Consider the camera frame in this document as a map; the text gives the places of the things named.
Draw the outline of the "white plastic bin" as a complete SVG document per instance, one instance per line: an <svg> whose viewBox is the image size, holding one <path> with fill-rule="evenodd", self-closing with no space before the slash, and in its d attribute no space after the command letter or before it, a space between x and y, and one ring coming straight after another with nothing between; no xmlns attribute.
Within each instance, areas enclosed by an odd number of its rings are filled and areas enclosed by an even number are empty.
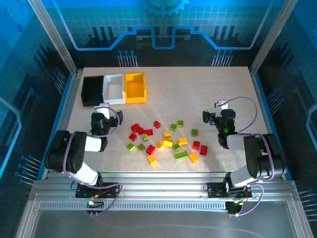
<svg viewBox="0 0 317 238"><path fill-rule="evenodd" d="M104 75L102 96L104 103L124 104L124 74Z"/></svg>

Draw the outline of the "yellow plastic bin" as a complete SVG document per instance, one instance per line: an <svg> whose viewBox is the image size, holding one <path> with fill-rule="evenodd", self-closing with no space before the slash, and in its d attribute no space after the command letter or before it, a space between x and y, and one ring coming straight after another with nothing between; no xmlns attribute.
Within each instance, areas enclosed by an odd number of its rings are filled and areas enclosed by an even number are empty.
<svg viewBox="0 0 317 238"><path fill-rule="evenodd" d="M143 72L124 75L124 96L126 103L147 101L146 77Z"/></svg>

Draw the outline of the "black plastic bin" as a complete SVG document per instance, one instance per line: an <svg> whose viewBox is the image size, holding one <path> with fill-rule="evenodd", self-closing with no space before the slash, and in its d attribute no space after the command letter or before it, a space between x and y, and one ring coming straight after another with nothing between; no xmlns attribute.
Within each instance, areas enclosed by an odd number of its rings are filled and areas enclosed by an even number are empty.
<svg viewBox="0 0 317 238"><path fill-rule="evenodd" d="M104 102L103 85L104 77L102 75L83 78L81 100L84 107L98 106Z"/></svg>

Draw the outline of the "small controller board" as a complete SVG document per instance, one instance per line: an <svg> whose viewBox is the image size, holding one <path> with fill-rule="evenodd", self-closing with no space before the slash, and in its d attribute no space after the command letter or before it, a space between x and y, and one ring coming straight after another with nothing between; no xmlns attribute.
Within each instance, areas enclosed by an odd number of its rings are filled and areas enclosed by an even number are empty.
<svg viewBox="0 0 317 238"><path fill-rule="evenodd" d="M87 213L92 216L98 216L104 209L105 203L103 201L89 200L87 202Z"/></svg>
<svg viewBox="0 0 317 238"><path fill-rule="evenodd" d="M239 215L239 213L242 211L243 202L233 202L233 201L226 201L225 202L225 209L227 211L227 214L229 215Z"/></svg>

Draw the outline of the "table side rail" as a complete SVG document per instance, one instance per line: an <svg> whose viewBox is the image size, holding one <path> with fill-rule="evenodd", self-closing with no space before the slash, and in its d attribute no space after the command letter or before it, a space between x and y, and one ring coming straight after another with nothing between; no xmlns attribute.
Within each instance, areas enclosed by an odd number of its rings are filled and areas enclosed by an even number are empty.
<svg viewBox="0 0 317 238"><path fill-rule="evenodd" d="M71 112L74 106L74 102L75 102L75 98L77 95L82 74L83 74L83 69L79 69L76 76L69 77L68 79L66 88L64 90L64 93L61 98L61 102L57 110L52 131L49 136L47 147L45 149L44 156L42 159L42 164L40 166L36 180L43 180L46 177L47 169L45 168L45 165L44 165L45 156L49 150L50 144L54 138L56 131L59 129L67 129L68 127L69 120L71 117Z"/></svg>
<svg viewBox="0 0 317 238"><path fill-rule="evenodd" d="M276 131L276 128L275 128L275 125L273 122L273 118L272 118L272 115L271 115L271 112L270 112L270 109L268 106L268 102L266 100L266 96L265 96L263 87L262 87L261 82L260 82L260 78L259 78L258 74L256 73L255 75L251 76L251 79L252 79L252 82L253 82L253 85L254 85L254 88L256 91L257 99L258 99L258 102L260 105L260 109L262 112L262 116L263 116L263 119L265 122L266 129L269 133L272 133L275 135L277 142L282 150L282 153L284 154L284 151L283 151L282 145L280 143L278 133Z"/></svg>

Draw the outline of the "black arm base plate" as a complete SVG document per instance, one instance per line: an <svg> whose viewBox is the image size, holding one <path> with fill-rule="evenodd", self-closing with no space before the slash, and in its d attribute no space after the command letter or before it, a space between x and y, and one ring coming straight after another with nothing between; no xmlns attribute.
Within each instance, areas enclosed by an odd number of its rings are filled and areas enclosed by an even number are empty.
<svg viewBox="0 0 317 238"><path fill-rule="evenodd" d="M76 189L76 198L116 198L120 185L112 186L112 183L105 183L109 186L107 189L94 189L78 184Z"/></svg>
<svg viewBox="0 0 317 238"><path fill-rule="evenodd" d="M208 198L232 198L244 199L252 198L252 191L248 187L229 187L223 182L209 182L203 186L204 192L208 194Z"/></svg>

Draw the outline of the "aluminium mounting rail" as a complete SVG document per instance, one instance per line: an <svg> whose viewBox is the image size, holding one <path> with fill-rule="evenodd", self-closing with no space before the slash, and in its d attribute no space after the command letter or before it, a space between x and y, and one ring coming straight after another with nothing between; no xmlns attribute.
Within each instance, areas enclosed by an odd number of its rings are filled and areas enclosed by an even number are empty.
<svg viewBox="0 0 317 238"><path fill-rule="evenodd" d="M108 172L102 173L105 182L123 185L119 200L150 201L198 201L207 200L204 184L222 182L225 173L212 172ZM29 200L72 201L75 191L70 188L67 176L49 172L45 180L33 183ZM299 195L294 181L273 179L252 188L252 200L263 196L263 201L298 201Z"/></svg>

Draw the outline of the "aluminium frame post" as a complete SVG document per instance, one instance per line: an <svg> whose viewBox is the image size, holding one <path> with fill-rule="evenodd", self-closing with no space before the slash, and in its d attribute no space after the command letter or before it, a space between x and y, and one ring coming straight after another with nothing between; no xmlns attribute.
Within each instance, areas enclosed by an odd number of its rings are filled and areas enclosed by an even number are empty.
<svg viewBox="0 0 317 238"><path fill-rule="evenodd" d="M279 36L282 28L284 27L286 21L288 20L290 14L292 13L298 0L285 0L277 18L275 19L270 31L268 32L262 46L260 47L252 65L250 68L250 76L253 77L258 72L263 61L265 60L268 52L270 51L273 43Z"/></svg>
<svg viewBox="0 0 317 238"><path fill-rule="evenodd" d="M65 66L72 75L76 76L78 69L42 1L28 0L28 3L32 7Z"/></svg>

